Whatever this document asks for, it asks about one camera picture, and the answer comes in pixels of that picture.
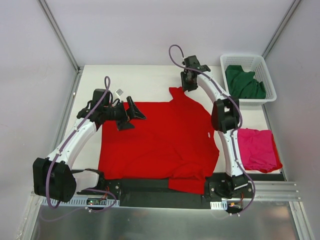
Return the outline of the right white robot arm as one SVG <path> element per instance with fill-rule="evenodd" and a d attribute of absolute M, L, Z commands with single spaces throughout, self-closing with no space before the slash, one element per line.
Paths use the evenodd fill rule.
<path fill-rule="evenodd" d="M 201 65 L 195 55 L 185 57 L 182 66 L 182 89 L 189 92 L 201 87 L 213 103 L 211 125 L 218 132 L 225 158 L 225 179 L 214 192 L 222 198 L 235 198 L 248 186 L 238 144 L 238 129 L 243 123 L 239 100 L 218 84 L 210 68 Z"/>

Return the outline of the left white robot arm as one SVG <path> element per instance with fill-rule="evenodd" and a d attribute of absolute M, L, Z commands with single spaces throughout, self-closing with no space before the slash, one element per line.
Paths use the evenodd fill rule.
<path fill-rule="evenodd" d="M 92 168 L 74 170 L 73 165 L 87 141 L 106 122 L 114 121 L 119 131 L 133 129 L 131 120 L 146 120 L 130 96 L 128 108 L 113 99 L 109 90 L 97 88 L 86 107 L 80 110 L 70 132 L 47 157 L 32 165 L 33 189 L 38 196 L 68 202 L 74 194 L 90 189 L 99 195 L 106 189 L 104 174 Z"/>

